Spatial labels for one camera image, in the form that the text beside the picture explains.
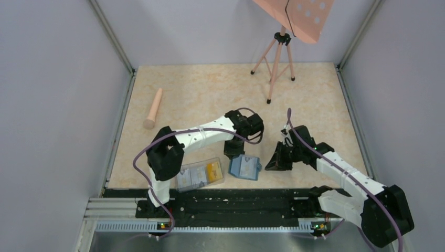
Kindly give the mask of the blue card holder wallet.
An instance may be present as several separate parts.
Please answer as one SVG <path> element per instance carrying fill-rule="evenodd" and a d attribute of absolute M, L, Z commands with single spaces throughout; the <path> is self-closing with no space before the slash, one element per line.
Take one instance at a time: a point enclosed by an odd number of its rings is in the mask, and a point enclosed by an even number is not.
<path fill-rule="evenodd" d="M 259 157 L 241 154 L 230 160 L 228 173 L 238 179 L 257 181 L 261 170 Z"/>

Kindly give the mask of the clear acrylic card stand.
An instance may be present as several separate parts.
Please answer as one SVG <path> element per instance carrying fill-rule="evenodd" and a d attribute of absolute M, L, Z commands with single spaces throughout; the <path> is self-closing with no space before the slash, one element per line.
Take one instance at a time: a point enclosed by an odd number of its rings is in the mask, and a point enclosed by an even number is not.
<path fill-rule="evenodd" d="M 223 181 L 224 173 L 218 157 L 182 165 L 175 176 L 176 189 L 179 192 L 197 190 Z"/>

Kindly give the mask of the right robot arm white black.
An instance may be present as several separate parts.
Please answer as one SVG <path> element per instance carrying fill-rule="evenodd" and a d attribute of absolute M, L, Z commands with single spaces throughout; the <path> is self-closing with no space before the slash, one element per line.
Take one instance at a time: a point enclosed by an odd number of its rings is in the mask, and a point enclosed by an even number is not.
<path fill-rule="evenodd" d="M 374 246 L 383 248 L 415 227 L 404 191 L 397 185 L 386 186 L 348 164 L 325 142 L 316 143 L 306 126 L 281 131 L 268 171 L 288 171 L 302 162 L 330 177 L 347 194 L 329 186 L 310 190 L 308 210 L 314 216 L 325 212 L 355 224 Z"/>

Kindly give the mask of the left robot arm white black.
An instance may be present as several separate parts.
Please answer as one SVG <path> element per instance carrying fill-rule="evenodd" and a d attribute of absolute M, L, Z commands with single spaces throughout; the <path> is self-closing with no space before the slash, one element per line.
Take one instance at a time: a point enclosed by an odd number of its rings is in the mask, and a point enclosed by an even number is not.
<path fill-rule="evenodd" d="M 224 155 L 234 159 L 245 153 L 244 143 L 260 143 L 263 133 L 263 119 L 257 113 L 247 117 L 239 110 L 231 110 L 214 121 L 185 130 L 161 128 L 145 151 L 151 178 L 149 211 L 156 217 L 167 213 L 170 180 L 180 172 L 185 155 L 223 142 Z"/>

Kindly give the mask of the pink tripod stand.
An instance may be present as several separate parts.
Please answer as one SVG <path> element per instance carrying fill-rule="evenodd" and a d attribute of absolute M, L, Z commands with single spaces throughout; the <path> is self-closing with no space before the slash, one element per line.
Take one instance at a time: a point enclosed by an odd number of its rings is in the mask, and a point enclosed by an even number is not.
<path fill-rule="evenodd" d="M 291 81 L 296 80 L 295 71 L 294 71 L 294 67 L 293 67 L 291 49 L 289 46 L 290 41 L 291 41 L 291 36 L 287 33 L 286 27 L 282 25 L 280 31 L 276 32 L 274 34 L 274 37 L 273 37 L 271 43 L 266 48 L 266 50 L 263 52 L 263 54 L 261 55 L 261 57 L 258 60 L 258 62 L 256 63 L 256 65 L 250 71 L 250 74 L 254 75 L 261 63 L 264 62 L 266 64 L 268 73 L 270 75 L 270 79 L 269 79 L 270 87 L 269 87 L 269 91 L 268 91 L 268 95 L 267 95 L 267 99 L 266 99 L 267 104 L 270 104 L 272 101 L 272 93 L 273 93 L 274 85 L 275 85 L 277 79 L 279 77 L 281 77 L 287 70 L 290 71 L 290 80 Z M 270 64 L 267 60 L 267 54 L 269 53 L 269 51 L 272 49 L 272 47 L 275 44 L 277 44 L 276 53 L 274 56 L 273 64 L 272 64 L 272 66 L 270 66 Z M 288 64 L 285 66 L 285 68 L 281 72 L 279 72 L 278 66 L 280 63 L 281 53 L 282 53 L 283 48 L 285 48 L 287 50 Z"/>

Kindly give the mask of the pink perforated board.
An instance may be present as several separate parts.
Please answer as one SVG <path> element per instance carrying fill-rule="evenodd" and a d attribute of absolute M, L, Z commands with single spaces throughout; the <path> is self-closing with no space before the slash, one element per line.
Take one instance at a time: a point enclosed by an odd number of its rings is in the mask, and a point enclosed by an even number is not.
<path fill-rule="evenodd" d="M 333 0 L 253 0 L 272 18 L 306 44 L 316 44 Z"/>

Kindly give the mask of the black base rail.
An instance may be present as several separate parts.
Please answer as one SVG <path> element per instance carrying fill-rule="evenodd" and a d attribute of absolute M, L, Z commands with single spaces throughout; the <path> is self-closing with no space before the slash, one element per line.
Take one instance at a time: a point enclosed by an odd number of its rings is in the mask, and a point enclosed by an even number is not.
<path fill-rule="evenodd" d="M 198 189 L 179 192 L 171 189 L 165 209 L 154 207 L 144 189 L 106 189 L 105 198 L 135 198 L 136 218 L 161 219 L 163 228 L 174 217 L 174 227 L 266 228 L 297 227 L 306 218 L 324 219 L 326 213 L 316 203 L 313 188 Z"/>

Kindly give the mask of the aluminium slotted rail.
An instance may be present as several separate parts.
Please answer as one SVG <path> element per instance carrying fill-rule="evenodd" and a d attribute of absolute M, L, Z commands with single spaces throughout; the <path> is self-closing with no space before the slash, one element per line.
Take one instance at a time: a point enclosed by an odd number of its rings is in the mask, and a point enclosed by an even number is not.
<path fill-rule="evenodd" d="M 174 227 L 174 233 L 313 233 L 316 230 L 327 231 L 328 225 L 311 221 L 300 222 L 295 227 Z M 128 233 L 165 233 L 160 222 L 149 220 L 100 220 L 96 224 L 97 232 Z"/>

